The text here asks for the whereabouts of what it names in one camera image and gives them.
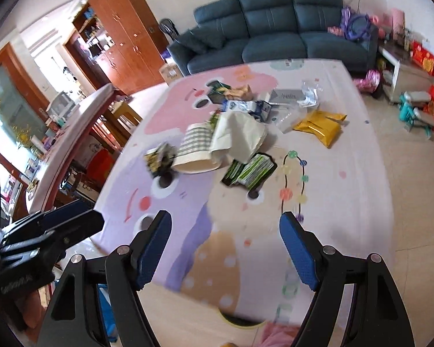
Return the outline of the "teal stepper machine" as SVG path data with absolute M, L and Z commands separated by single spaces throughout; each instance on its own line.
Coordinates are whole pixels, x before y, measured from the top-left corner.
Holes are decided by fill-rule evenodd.
M 399 120 L 407 132 L 422 128 L 428 140 L 433 139 L 434 117 L 424 111 L 429 106 L 431 96 L 425 91 L 404 92 L 399 98 Z

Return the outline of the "yellow padded envelope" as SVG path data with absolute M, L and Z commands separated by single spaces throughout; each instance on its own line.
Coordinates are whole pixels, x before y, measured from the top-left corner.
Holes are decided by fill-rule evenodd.
M 330 148 L 339 137 L 345 121 L 344 114 L 314 110 L 294 125 L 293 130 L 312 134 L 325 147 Z

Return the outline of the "dark foil wrapper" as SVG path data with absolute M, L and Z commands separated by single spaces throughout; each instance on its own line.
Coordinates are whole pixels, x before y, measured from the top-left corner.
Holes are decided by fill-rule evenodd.
M 176 153 L 176 147 L 169 143 L 161 143 L 144 154 L 143 159 L 153 178 L 162 176 L 171 169 Z

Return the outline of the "purple bag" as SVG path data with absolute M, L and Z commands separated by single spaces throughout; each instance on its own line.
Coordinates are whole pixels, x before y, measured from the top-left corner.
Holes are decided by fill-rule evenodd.
M 340 28 L 344 38 L 352 42 L 368 41 L 371 38 L 372 22 L 369 16 L 355 13 L 349 6 L 341 10 Z

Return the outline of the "long dining table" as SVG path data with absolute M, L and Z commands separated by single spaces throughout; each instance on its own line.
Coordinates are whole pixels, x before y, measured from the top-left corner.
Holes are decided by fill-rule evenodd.
M 25 192 L 28 213 L 53 207 L 58 188 L 85 136 L 115 100 L 117 89 L 108 83 L 83 99 L 58 132 L 56 141 L 37 166 Z

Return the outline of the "cardboard box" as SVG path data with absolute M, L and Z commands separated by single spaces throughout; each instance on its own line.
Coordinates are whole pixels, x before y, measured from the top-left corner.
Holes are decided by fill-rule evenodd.
M 168 85 L 183 77 L 177 64 L 164 64 L 159 69 L 159 73 Z

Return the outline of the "pink trouser legs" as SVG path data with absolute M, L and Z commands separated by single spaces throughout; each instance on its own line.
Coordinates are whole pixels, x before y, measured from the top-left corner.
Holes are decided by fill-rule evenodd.
M 299 332 L 299 326 L 291 324 L 267 323 L 262 329 L 262 335 L 256 346 L 259 347 L 290 347 Z

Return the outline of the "green red snack wrapper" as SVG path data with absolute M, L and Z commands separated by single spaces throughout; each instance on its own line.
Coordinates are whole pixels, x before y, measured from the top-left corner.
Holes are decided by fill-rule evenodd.
M 221 81 L 214 80 L 206 84 L 207 97 L 213 104 L 223 104 L 225 100 L 251 101 L 254 99 L 254 93 L 250 85 L 241 87 L 232 87 Z

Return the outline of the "white paper bag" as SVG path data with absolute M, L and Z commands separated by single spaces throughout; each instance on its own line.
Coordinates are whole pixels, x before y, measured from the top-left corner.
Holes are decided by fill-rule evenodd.
M 216 159 L 228 155 L 247 164 L 267 136 L 267 126 L 244 112 L 227 111 L 218 118 L 210 145 Z

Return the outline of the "checkered paper cup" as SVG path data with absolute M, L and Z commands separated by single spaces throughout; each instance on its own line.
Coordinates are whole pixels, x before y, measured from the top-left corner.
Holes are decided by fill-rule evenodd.
M 172 169 L 185 174 L 213 171 L 221 166 L 210 151 L 212 126 L 207 123 L 190 125 L 181 141 L 172 164 Z

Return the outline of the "clear plastic cup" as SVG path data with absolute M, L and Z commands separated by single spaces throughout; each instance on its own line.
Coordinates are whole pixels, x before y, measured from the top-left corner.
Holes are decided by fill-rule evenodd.
M 275 126 L 282 132 L 290 132 L 307 115 L 307 109 L 299 107 L 281 108 L 275 120 Z

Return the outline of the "silver earplugs box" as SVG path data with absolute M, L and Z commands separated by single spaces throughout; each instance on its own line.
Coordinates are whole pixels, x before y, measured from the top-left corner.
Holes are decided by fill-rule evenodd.
M 273 105 L 295 105 L 305 100 L 300 89 L 275 88 L 271 91 L 268 102 Z

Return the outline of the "yellow rimmed trash bin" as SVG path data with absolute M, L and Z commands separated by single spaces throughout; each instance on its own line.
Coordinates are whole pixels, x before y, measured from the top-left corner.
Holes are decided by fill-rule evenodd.
M 254 321 L 246 318 L 241 318 L 239 316 L 225 313 L 221 309 L 218 309 L 218 313 L 222 317 L 222 319 L 227 322 L 227 324 L 240 329 L 255 329 L 258 327 L 262 327 L 266 324 L 266 321 Z

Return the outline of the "green black snack packet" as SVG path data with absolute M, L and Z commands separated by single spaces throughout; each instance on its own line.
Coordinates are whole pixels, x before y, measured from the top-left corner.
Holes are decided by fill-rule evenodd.
M 247 164 L 233 160 L 221 183 L 226 187 L 242 186 L 257 190 L 275 172 L 277 163 L 265 153 L 256 153 Z

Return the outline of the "blue white milk carton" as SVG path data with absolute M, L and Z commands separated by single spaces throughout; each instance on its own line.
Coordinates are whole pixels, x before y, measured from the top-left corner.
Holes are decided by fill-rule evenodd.
M 266 122 L 271 109 L 272 106 L 264 100 L 243 101 L 226 99 L 222 104 L 223 112 L 244 112 L 251 115 L 255 120 L 260 122 Z

